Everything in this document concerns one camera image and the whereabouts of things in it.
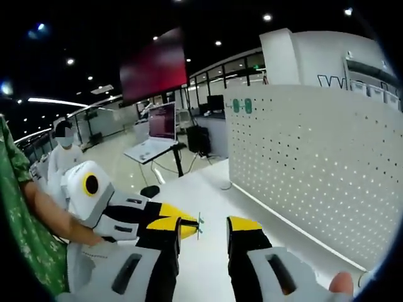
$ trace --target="finger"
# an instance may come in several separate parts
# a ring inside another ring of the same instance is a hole
[[[339,272],[330,283],[329,290],[332,293],[345,293],[352,296],[354,293],[354,284],[351,274],[348,272]]]

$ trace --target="person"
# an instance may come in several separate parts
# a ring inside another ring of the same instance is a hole
[[[80,147],[73,143],[71,128],[68,121],[61,121],[55,128],[55,138],[59,144],[49,157],[48,181],[83,162]]]
[[[66,246],[53,234],[84,245],[103,242],[42,192],[28,172],[29,161],[16,147],[0,116],[0,200],[9,230],[25,264],[53,295],[69,290]]]

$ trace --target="laptop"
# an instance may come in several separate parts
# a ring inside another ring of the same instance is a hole
[[[145,164],[175,144],[177,144],[175,103],[168,103],[150,109],[149,138],[125,151],[125,155]]]

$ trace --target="white wall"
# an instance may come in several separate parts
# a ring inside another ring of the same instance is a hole
[[[270,84],[301,84],[292,35],[286,28],[260,35]]]
[[[382,69],[387,61],[379,45],[362,36],[335,31],[306,31],[293,34],[296,56],[300,67],[301,84],[340,87],[346,89],[342,58],[350,51],[353,60]]]

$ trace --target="computer screen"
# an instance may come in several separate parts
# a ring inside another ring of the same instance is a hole
[[[169,103],[149,112],[150,137],[175,140],[175,103]]]
[[[222,94],[208,96],[207,103],[210,111],[224,110],[224,96]]]
[[[123,102],[133,104],[187,82],[182,31],[171,30],[124,60],[120,69]]]

